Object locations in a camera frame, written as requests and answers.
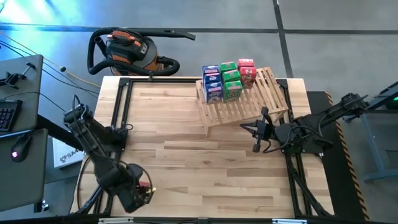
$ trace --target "blue box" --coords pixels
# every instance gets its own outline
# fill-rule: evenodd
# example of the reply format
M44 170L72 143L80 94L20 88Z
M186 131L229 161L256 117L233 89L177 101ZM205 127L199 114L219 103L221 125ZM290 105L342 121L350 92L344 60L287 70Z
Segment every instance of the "blue box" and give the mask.
M220 68L218 65L206 65L201 68L202 74L219 73Z
M203 86L214 82L221 82L221 75L219 73L210 73L203 75Z
M221 82L206 84L203 91L206 103L218 103L223 100L223 84Z

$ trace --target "green box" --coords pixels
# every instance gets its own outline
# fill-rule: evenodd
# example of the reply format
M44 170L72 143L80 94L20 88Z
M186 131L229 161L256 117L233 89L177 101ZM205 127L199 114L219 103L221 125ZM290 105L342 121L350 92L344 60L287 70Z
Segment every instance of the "green box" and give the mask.
M231 70L228 72L223 72L223 83L238 81L241 79L241 74L239 73L238 69Z
M238 66L236 65L235 62L223 62L220 64L220 72L227 72L227 71L231 71L234 69L238 69Z
M239 100L243 86L241 81L227 82L223 87L223 101L224 103Z

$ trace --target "butcher block tabletop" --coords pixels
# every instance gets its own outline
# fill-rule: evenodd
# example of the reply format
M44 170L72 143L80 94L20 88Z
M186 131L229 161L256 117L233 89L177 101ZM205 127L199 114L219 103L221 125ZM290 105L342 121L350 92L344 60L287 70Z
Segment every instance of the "butcher block tabletop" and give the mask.
M111 123L119 79L103 79L95 119L104 126ZM290 78L287 82L294 116L311 113L304 80ZM207 138L194 82L135 83L127 124L134 129L121 160L145 168L157 190L150 204L130 214L115 197L112 216L294 217L284 155L280 151L253 153L254 139L237 124L215 127ZM272 141L271 149L278 146ZM333 213L321 160L312 154L302 154L302 159L308 188ZM81 178L81 204L97 185L90 161ZM302 192L297 193L304 211ZM106 197L104 194L101 210ZM75 211L76 191L71 212Z

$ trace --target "gray concrete floor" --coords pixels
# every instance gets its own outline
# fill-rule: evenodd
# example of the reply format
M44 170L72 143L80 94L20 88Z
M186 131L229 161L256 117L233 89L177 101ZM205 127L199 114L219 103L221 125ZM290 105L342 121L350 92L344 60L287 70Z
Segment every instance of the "gray concrete floor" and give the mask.
M393 0L279 0L279 5L285 29L398 29L395 22L398 2ZM108 10L111 8L118 12L110 14ZM0 13L0 21L94 27L277 28L272 0L8 0ZM3 32L91 82L100 85L104 75L111 75L109 70L95 76L86 71L89 32L40 32L31 29ZM202 65L251 57L258 67L270 66L277 77L286 77L278 34L196 35L194 42L155 38L161 55L173 57L181 63L177 75L197 76ZM304 78L308 90L330 91L337 102L348 92L375 95L397 81L397 38L398 35L287 34L286 42L294 77ZM0 40L15 45L1 35ZM0 49L0 60L13 57L18 55ZM96 60L102 60L98 51ZM99 91L97 87L75 81L84 88ZM42 93L66 110L72 107L73 93L77 93L92 109L96 106L96 99L92 96L65 86L46 74L43 74ZM62 113L42 97L39 110L62 125ZM396 222L398 177L370 183L361 181L365 174L374 170L363 128L355 121L344 124L344 131L371 219ZM0 220L67 214L75 183L76 179L71 178L45 186L45 198L51 207L47 212L33 215L33 208L28 205L0 213Z

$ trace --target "red box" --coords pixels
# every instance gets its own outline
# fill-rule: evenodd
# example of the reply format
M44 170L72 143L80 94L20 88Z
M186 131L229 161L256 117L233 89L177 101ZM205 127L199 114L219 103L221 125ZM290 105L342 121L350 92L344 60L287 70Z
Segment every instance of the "red box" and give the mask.
M253 59L239 59L238 60L238 69L241 67L255 67Z
M241 83L243 88L252 88L257 76L256 68L242 67L239 69L239 73L241 74Z

